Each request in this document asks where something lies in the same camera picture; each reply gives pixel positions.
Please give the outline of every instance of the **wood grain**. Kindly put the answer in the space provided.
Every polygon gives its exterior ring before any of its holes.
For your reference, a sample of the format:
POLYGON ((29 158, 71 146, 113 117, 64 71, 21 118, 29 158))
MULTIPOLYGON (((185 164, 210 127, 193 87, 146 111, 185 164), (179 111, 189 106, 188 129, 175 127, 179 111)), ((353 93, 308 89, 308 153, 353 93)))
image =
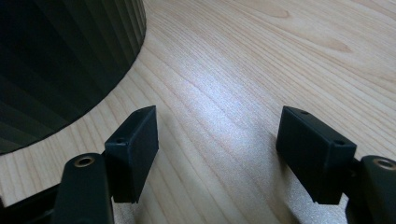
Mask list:
POLYGON ((396 159, 396 4, 386 0, 146 0, 147 37, 105 100, 55 135, 0 157, 12 204, 57 184, 64 163, 156 105, 160 150, 117 223, 346 223, 312 203, 275 141, 283 105, 396 159))

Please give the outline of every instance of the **mounting hole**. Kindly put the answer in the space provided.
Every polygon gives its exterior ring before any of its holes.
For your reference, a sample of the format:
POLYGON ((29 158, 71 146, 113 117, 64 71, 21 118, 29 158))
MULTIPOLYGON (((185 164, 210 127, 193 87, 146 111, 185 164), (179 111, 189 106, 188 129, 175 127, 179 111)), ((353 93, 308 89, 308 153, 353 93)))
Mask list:
POLYGON ((373 159, 373 162, 382 169, 396 171, 396 164, 384 159, 373 159))
POLYGON ((346 144, 344 141, 341 141, 341 140, 334 140, 334 143, 335 143, 336 145, 340 145, 340 146, 343 146, 343 145, 346 144))
POLYGON ((85 156, 85 157, 78 158, 78 160, 75 161, 75 166, 78 168, 86 167, 86 166, 93 164, 94 162, 95 162, 95 159, 93 157, 85 156))

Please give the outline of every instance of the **dark green cylindrical object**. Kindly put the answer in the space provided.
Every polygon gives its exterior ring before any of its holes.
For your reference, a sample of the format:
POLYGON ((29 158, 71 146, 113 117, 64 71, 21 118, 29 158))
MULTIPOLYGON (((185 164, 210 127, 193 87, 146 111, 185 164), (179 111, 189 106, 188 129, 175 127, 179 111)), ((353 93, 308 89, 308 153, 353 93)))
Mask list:
POLYGON ((97 105, 143 44, 141 0, 0 0, 0 153, 97 105))

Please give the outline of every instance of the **black plastic block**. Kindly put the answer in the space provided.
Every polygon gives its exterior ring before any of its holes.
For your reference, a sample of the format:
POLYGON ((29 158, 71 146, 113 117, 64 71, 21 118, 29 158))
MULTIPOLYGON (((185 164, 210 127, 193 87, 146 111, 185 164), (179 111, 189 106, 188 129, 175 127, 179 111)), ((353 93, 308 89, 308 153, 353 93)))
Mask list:
POLYGON ((315 116, 284 106, 276 150, 314 202, 339 204, 354 143, 315 116))

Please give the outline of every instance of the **wooden table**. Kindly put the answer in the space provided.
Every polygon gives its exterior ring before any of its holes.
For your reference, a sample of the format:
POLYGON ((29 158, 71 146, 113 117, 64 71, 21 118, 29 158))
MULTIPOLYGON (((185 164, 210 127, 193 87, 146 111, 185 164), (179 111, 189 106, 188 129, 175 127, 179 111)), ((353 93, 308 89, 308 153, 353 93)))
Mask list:
POLYGON ((0 157, 12 204, 60 181, 64 163, 156 105, 160 150, 139 204, 117 223, 346 223, 312 203, 276 155, 283 105, 367 154, 396 159, 396 3, 146 0, 147 37, 126 77, 55 135, 0 157))

